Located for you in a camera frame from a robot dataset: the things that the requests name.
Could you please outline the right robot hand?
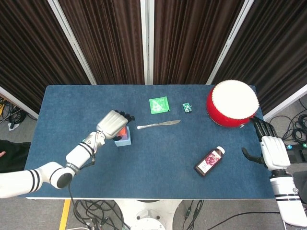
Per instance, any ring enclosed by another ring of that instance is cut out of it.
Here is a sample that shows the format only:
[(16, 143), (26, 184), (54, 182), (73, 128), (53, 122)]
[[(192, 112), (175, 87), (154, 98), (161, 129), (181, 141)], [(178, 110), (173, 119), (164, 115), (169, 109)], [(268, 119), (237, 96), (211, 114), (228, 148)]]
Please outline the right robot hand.
[(274, 126), (256, 116), (249, 120), (255, 128), (262, 155), (255, 157), (250, 155), (245, 148), (241, 148), (243, 155), (249, 161), (264, 165), (271, 172), (285, 171), (291, 163), (285, 144), (278, 137)]

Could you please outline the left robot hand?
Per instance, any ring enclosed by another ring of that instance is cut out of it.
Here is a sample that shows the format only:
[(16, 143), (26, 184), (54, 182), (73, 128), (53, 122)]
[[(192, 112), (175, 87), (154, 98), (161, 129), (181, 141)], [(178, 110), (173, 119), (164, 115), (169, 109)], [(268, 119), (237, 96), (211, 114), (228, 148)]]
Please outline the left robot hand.
[(119, 141), (122, 137), (118, 133), (127, 123), (134, 121), (135, 117), (123, 111), (111, 110), (96, 126), (96, 130), (102, 132), (106, 139)]

